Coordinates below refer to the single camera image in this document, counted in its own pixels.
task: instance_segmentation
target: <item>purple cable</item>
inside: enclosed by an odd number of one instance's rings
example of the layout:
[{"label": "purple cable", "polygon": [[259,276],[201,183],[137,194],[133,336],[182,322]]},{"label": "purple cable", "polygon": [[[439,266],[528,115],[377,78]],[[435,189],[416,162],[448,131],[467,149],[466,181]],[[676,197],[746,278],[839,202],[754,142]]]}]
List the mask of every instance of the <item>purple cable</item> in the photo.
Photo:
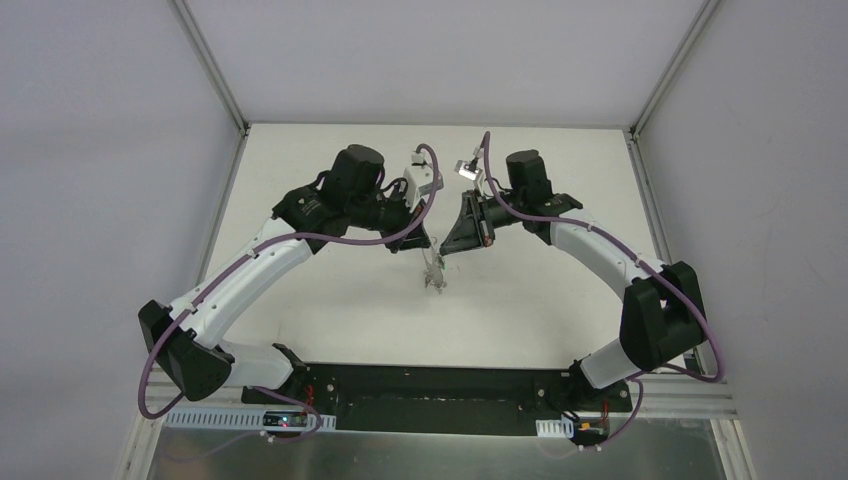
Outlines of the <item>purple cable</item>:
[{"label": "purple cable", "polygon": [[[439,161],[436,158],[436,152],[434,152],[433,149],[429,145],[427,145],[426,143],[422,143],[421,145],[418,145],[418,148],[415,149],[415,152],[421,153],[422,150],[426,151],[427,154],[430,155],[430,160],[433,162],[433,178],[438,179],[439,178]],[[333,237],[333,236],[324,235],[324,234],[321,234],[321,233],[294,232],[294,233],[288,233],[288,234],[285,234],[285,235],[279,235],[279,236],[276,236],[276,237],[272,237],[272,238],[262,242],[258,246],[254,247],[253,251],[256,254],[259,254],[259,253],[262,253],[262,251],[264,251],[266,248],[268,248],[272,245],[276,245],[280,242],[285,242],[285,241],[288,241],[288,240],[320,240],[320,241],[328,242],[328,243],[340,243],[342,245],[356,245],[356,246],[383,245],[383,244],[386,244],[386,243],[391,243],[391,242],[394,242],[395,240],[400,240],[400,239],[406,237],[413,230],[418,228],[418,226],[421,225],[421,223],[424,221],[424,217],[426,217],[427,214],[430,212],[430,209],[433,207],[433,202],[435,200],[436,200],[436,189],[433,189],[430,192],[430,198],[427,200],[427,203],[424,204],[424,209],[421,211],[421,214],[418,215],[418,217],[416,217],[415,220],[413,220],[412,223],[410,223],[406,228],[404,228],[403,230],[401,230],[397,233],[393,233],[392,235],[389,235],[388,237],[375,238],[375,239],[372,239],[372,240],[356,240],[356,239],[350,239],[350,238]],[[248,260],[250,260],[252,258],[253,257],[251,257],[250,255],[245,255],[245,256],[239,258],[238,260],[236,260],[235,262],[233,262],[232,264],[230,264],[230,266],[228,266],[223,272],[221,272],[217,277],[215,277],[214,280],[209,282],[209,285],[207,285],[206,288],[204,288],[203,291],[200,292],[197,295],[197,297],[194,300],[191,301],[191,304],[195,307],[200,305],[203,302],[203,300],[205,300],[206,297],[209,296],[209,294],[211,294],[224,280],[227,279],[227,277],[232,275],[233,272],[238,270],[239,267],[244,265]],[[183,312],[180,313],[177,316],[177,318],[174,319],[173,322],[171,322],[171,324],[168,326],[168,328],[166,328],[165,331],[162,332],[162,335],[159,337],[159,340],[157,340],[156,343],[153,344],[153,348],[150,349],[150,355],[147,356],[147,361],[144,362],[144,368],[142,369],[141,378],[139,379],[139,383],[138,383],[138,396],[137,396],[138,410],[144,418],[147,418],[149,420],[155,420],[157,418],[164,416],[172,408],[174,408],[174,406],[176,406],[176,404],[179,403],[179,401],[182,400],[183,397],[184,397],[184,394],[182,392],[180,392],[176,397],[174,397],[173,400],[171,400],[170,403],[168,403],[168,405],[165,406],[165,408],[163,408],[162,410],[160,410],[158,412],[151,412],[150,410],[148,410],[147,404],[145,402],[145,396],[146,396],[146,391],[147,391],[147,382],[148,382],[148,380],[150,380],[150,372],[153,370],[153,364],[156,363],[156,357],[159,356],[159,353],[162,351],[163,346],[168,341],[168,339],[171,337],[171,335],[174,333],[174,331],[177,328],[179,328],[180,324],[183,323],[183,321],[185,321],[186,318],[188,318],[189,313],[190,313],[189,310],[183,310]]]},{"label": "purple cable", "polygon": [[[678,367],[677,365],[671,365],[669,363],[663,364],[663,366],[670,368],[672,370],[675,370],[677,372],[683,373],[685,375],[688,375],[688,376],[695,378],[697,380],[700,380],[702,382],[718,383],[718,382],[722,381],[724,379],[724,373],[725,373],[724,355],[722,354],[721,347],[719,347],[718,343],[715,340],[715,335],[713,334],[712,329],[707,324],[707,319],[704,318],[704,315],[701,313],[700,310],[698,310],[698,307],[696,307],[695,304],[692,303],[692,301],[689,300],[689,298],[686,295],[684,295],[683,292],[681,292],[677,287],[675,287],[668,280],[663,278],[662,275],[657,273],[657,271],[654,270],[653,268],[651,268],[651,266],[648,265],[644,260],[640,259],[639,255],[637,255],[636,252],[631,250],[630,247],[625,245],[621,240],[615,238],[611,233],[607,232],[606,230],[604,230],[602,228],[598,228],[598,227],[593,226],[593,225],[589,225],[586,222],[582,222],[580,220],[575,220],[575,219],[571,219],[571,218],[541,217],[541,216],[538,216],[538,215],[528,215],[528,214],[525,214],[525,213],[521,213],[518,210],[515,210],[514,208],[509,206],[509,204],[507,204],[504,201],[504,199],[501,197],[500,191],[497,188],[495,188],[495,182],[494,182],[493,177],[492,177],[492,171],[489,167],[489,143],[490,143],[490,140],[491,140],[491,132],[486,131],[486,133],[483,134],[483,141],[480,142],[480,147],[483,149],[483,169],[486,172],[486,183],[488,183],[489,189],[494,194],[494,198],[498,202],[498,204],[500,204],[500,206],[503,207],[511,215],[513,215],[513,216],[515,216],[515,217],[517,217],[521,220],[530,221],[530,222],[568,223],[568,224],[571,224],[571,225],[577,225],[578,227],[586,228],[586,229],[590,230],[591,232],[597,233],[598,235],[600,235],[601,237],[605,238],[607,241],[609,241],[610,243],[615,245],[616,248],[621,250],[631,260],[636,262],[636,264],[640,268],[642,268],[651,277],[655,278],[658,282],[660,282],[675,297],[677,297],[678,300],[680,300],[681,302],[683,302],[684,305],[686,305],[686,308],[692,313],[692,315],[698,321],[698,325],[700,325],[701,329],[704,331],[704,336],[707,337],[707,341],[710,343],[710,346],[712,347],[713,353],[715,354],[715,358],[716,358],[716,374],[713,377],[708,377],[708,376],[702,375],[698,372],[687,370],[685,368]],[[626,430],[628,427],[630,427],[633,419],[636,418],[636,415],[639,413],[639,409],[642,407],[642,396],[643,396],[642,392],[643,392],[644,388],[643,388],[641,380],[638,380],[637,377],[640,376],[642,373],[638,373],[638,374],[633,375],[633,376],[628,378],[628,380],[639,385],[639,399],[636,401],[636,406],[633,407],[633,412],[630,414],[630,417],[628,417],[627,421],[624,422],[624,425],[622,425],[621,428],[619,428],[613,435],[611,435],[608,439],[603,441],[600,445],[607,444],[611,440],[613,440],[614,438],[618,437],[622,432],[624,432],[624,430]]]},{"label": "purple cable", "polygon": [[[296,400],[294,398],[289,398],[289,397],[286,397],[284,395],[280,395],[279,393],[277,393],[273,390],[269,390],[265,387],[253,387],[253,389],[260,392],[260,393],[264,393],[265,395],[268,395],[271,398],[280,400],[282,402],[286,402],[286,403],[289,403],[289,404],[292,404],[292,405],[297,405],[299,407],[303,407],[304,410],[309,412],[317,420],[315,426],[312,427],[311,430],[307,430],[306,432],[303,432],[296,437],[280,438],[280,437],[275,437],[273,435],[268,436],[268,438],[272,439],[273,443],[283,444],[283,443],[294,443],[294,442],[300,442],[300,441],[306,440],[307,438],[318,433],[318,430],[320,430],[321,427],[324,425],[324,419],[321,418],[321,414],[319,414],[318,411],[315,410],[315,408],[313,408],[311,405],[307,405],[307,404],[301,402],[300,400]],[[196,462],[198,460],[202,460],[206,457],[214,455],[214,454],[220,452],[221,450],[229,447],[230,445],[233,445],[234,443],[236,443],[236,442],[238,442],[242,439],[245,439],[245,438],[247,438],[251,435],[255,435],[255,434],[256,434],[256,432],[253,432],[253,431],[244,432],[240,435],[237,435],[237,436],[227,440],[226,442],[224,442],[224,443],[222,443],[222,444],[220,444],[216,447],[210,448],[209,450],[207,450],[207,451],[205,451],[205,452],[203,452],[199,455],[195,455],[193,457],[187,457],[187,458],[174,457],[171,454],[169,454],[164,448],[162,449],[162,456],[165,457],[166,459],[168,459],[168,461],[171,461],[171,462],[174,462],[174,463]]]}]

